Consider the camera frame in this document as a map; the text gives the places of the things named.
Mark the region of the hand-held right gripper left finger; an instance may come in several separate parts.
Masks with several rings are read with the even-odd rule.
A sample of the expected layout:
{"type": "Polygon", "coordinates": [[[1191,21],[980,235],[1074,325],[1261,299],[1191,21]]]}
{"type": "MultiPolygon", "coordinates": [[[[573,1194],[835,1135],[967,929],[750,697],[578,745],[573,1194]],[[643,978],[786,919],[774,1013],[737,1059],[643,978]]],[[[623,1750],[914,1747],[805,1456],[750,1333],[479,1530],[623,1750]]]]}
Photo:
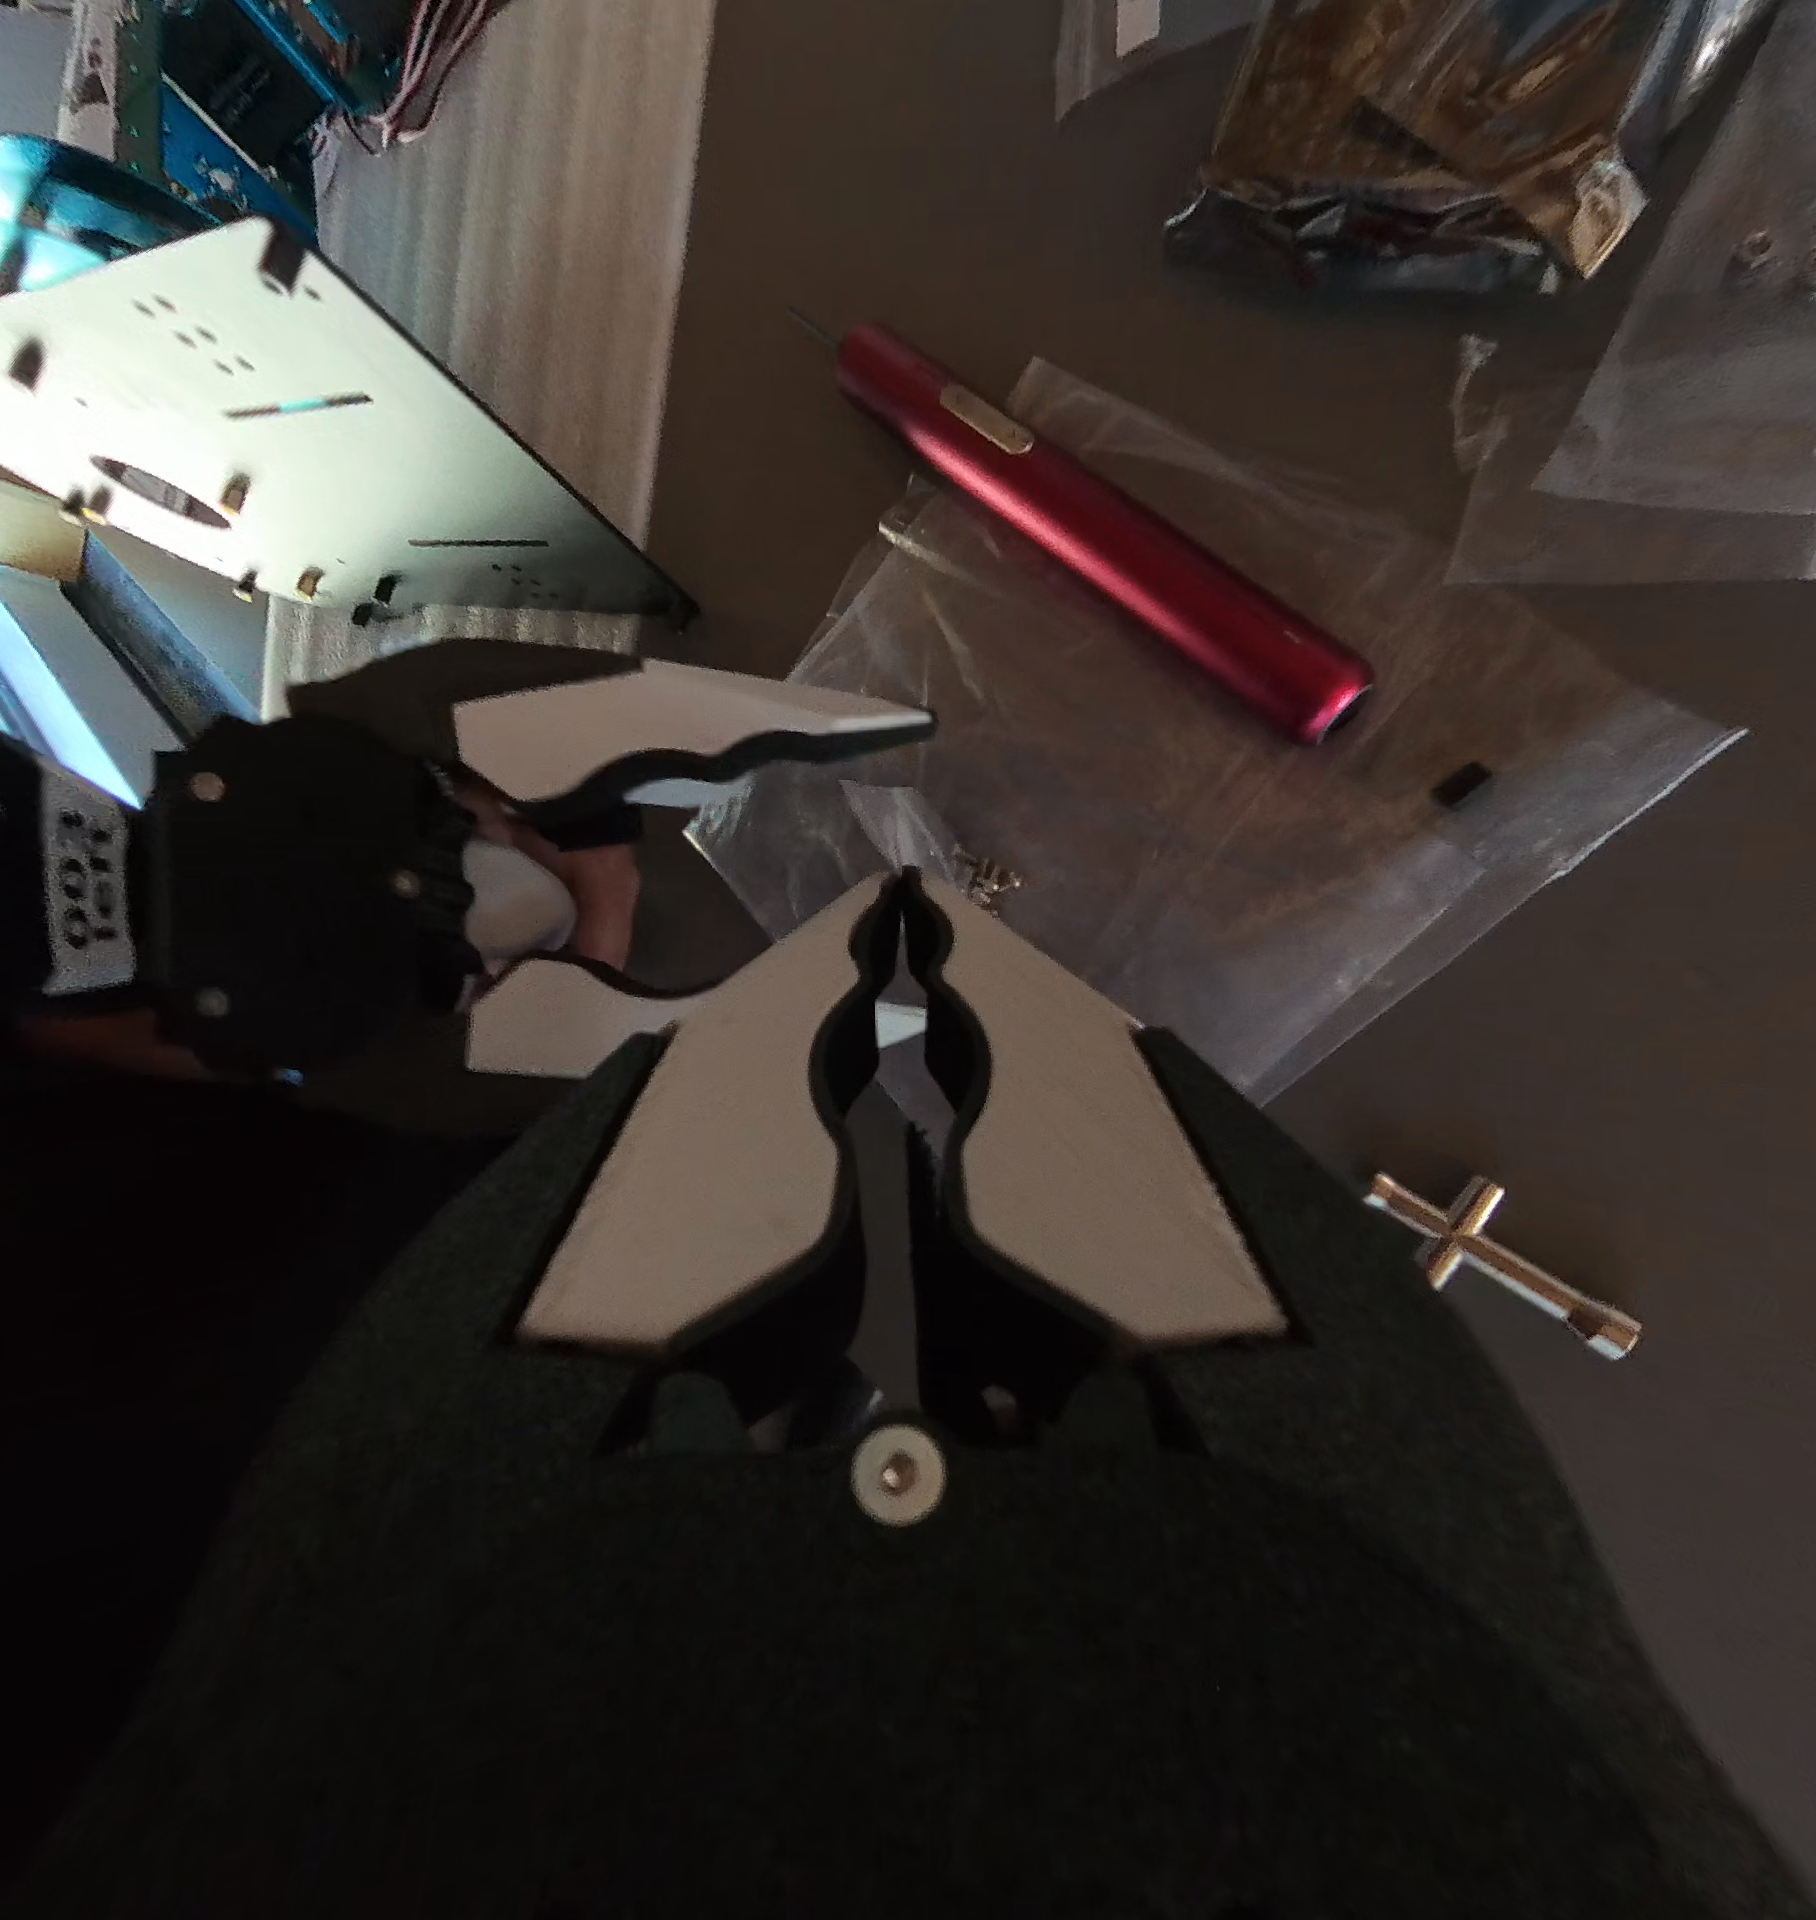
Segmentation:
{"type": "Polygon", "coordinates": [[[663,1045],[518,1323],[647,1376],[699,1373],[746,1423],[847,1357],[866,1242],[847,1115],[872,1086],[897,882],[871,876],[663,1045]]]}

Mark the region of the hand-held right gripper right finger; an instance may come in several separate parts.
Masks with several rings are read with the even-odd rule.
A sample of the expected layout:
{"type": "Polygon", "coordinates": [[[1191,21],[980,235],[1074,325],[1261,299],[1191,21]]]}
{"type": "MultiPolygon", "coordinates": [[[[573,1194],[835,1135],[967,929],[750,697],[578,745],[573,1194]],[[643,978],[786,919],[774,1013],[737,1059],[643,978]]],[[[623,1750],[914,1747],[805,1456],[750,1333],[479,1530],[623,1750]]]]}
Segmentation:
{"type": "Polygon", "coordinates": [[[1145,1028],[954,886],[899,880],[950,1109],[912,1184],[921,1396],[1056,1419],[1097,1373],[1291,1331],[1145,1028]]]}

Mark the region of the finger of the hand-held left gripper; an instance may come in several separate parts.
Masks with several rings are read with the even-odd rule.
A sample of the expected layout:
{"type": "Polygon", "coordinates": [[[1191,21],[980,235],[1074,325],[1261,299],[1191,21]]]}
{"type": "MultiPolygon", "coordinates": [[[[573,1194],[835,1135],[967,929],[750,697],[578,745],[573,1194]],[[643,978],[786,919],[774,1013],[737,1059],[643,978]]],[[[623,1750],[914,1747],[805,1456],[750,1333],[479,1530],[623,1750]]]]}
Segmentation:
{"type": "Polygon", "coordinates": [[[724,981],[647,988],[579,956],[526,956],[466,1010],[463,1065],[477,1076],[584,1082],[632,1039],[658,1039],[724,981]]]}
{"type": "Polygon", "coordinates": [[[930,710],[862,693],[644,661],[452,710],[456,762],[550,842],[632,807],[693,810],[772,764],[841,764],[918,745],[930,710]]]}

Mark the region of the blue toy robot arm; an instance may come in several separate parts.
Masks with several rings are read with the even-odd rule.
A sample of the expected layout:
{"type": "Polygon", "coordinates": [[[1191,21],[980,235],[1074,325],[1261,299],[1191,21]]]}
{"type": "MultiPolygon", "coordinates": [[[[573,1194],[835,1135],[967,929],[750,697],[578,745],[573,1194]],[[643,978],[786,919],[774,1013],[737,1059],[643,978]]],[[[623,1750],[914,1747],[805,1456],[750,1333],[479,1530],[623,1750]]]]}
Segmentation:
{"type": "Polygon", "coordinates": [[[344,138],[417,143],[506,4],[28,4],[0,138],[0,469],[278,610],[654,620],[695,594],[325,251],[344,138]]]}

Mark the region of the person's left hand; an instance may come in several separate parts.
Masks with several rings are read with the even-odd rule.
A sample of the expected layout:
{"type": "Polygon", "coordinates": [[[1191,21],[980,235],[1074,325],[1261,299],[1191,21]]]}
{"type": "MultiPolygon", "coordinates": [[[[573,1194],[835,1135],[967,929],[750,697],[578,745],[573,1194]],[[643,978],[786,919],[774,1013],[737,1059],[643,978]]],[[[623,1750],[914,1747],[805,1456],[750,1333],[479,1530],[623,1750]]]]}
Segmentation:
{"type": "Polygon", "coordinates": [[[516,850],[567,889],[576,919],[564,953],[623,972],[640,892],[635,843],[562,847],[521,818],[488,783],[463,780],[456,798],[474,816],[482,836],[516,850]]]}

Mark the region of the silver cross wrench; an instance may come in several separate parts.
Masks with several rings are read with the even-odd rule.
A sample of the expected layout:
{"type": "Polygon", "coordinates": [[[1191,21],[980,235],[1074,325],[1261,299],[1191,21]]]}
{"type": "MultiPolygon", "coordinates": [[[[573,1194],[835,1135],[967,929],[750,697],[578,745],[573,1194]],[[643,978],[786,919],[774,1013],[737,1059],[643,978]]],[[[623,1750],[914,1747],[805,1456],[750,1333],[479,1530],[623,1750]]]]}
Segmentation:
{"type": "Polygon", "coordinates": [[[1461,1275],[1476,1275],[1554,1319],[1599,1357],[1628,1357],[1641,1345],[1641,1323],[1499,1242],[1491,1224],[1505,1198],[1497,1182],[1475,1175],[1447,1207],[1442,1207],[1385,1171],[1373,1175],[1362,1194],[1367,1207],[1416,1234],[1422,1247],[1416,1264],[1435,1292],[1461,1275]]]}

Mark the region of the clear plastic bag with parts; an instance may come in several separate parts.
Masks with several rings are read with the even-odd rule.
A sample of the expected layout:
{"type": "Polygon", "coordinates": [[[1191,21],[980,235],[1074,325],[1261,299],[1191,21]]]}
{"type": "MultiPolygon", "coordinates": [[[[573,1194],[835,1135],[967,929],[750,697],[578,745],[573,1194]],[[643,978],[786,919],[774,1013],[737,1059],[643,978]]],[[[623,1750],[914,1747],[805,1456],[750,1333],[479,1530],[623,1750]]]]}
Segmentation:
{"type": "Polygon", "coordinates": [[[1351,482],[1224,453],[1039,358],[1011,399],[1356,647],[1374,694],[1287,745],[912,483],[790,678],[926,708],[937,732],[772,765],[685,833],[774,942],[883,870],[959,886],[965,847],[1022,876],[999,914],[1022,940],[1268,1100],[1741,738],[1517,597],[1449,583],[1442,544],[1351,482]]]}

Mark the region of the maroon electric screwdriver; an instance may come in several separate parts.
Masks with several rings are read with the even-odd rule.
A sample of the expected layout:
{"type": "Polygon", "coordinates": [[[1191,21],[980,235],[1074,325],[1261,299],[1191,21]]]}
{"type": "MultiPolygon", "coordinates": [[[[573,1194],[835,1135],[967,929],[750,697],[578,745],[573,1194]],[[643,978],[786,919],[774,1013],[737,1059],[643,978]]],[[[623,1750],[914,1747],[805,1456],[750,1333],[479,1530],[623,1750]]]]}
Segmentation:
{"type": "Polygon", "coordinates": [[[824,348],[849,406],[1270,732],[1323,745],[1374,694],[1374,671],[1351,647],[893,331],[832,335],[786,316],[824,348]]]}

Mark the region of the white foam sheet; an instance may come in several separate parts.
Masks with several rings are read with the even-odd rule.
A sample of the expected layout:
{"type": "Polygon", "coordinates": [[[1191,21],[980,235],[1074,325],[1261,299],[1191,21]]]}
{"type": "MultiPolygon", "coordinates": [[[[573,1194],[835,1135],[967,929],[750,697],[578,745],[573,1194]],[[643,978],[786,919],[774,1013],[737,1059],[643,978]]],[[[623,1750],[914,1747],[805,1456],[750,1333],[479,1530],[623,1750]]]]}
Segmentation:
{"type": "Polygon", "coordinates": [[[712,35],[706,3],[506,4],[319,195],[322,251],[637,547],[712,35]]]}

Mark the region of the small labelled zip bag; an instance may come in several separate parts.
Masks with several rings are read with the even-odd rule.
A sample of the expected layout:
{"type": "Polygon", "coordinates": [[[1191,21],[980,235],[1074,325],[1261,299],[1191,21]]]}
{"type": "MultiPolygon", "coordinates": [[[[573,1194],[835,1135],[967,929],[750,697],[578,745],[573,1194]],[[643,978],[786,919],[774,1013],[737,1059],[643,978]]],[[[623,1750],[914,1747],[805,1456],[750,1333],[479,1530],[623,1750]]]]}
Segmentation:
{"type": "Polygon", "coordinates": [[[1055,118],[1061,124],[1157,52],[1163,3],[1061,3],[1055,118]]]}

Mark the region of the silver foil bag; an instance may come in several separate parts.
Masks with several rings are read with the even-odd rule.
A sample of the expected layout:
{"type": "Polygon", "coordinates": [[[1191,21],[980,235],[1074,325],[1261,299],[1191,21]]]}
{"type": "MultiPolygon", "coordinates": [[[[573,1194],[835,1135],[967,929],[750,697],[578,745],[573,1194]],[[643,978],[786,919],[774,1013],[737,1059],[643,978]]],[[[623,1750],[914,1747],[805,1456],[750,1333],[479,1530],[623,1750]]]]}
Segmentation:
{"type": "Polygon", "coordinates": [[[1767,3],[1270,3],[1191,200],[1193,274],[1350,296],[1554,296],[1639,227],[1767,3]]]}

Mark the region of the clear bag with metal nuts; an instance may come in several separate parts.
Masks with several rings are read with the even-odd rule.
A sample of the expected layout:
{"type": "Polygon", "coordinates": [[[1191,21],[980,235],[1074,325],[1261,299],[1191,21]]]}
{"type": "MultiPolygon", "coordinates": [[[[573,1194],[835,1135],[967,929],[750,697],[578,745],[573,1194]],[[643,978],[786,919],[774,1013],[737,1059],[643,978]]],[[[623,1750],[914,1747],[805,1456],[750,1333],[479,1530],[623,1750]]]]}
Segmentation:
{"type": "Polygon", "coordinates": [[[1816,3],[1780,4],[1582,389],[1513,389],[1447,582],[1816,583],[1816,3]]]}

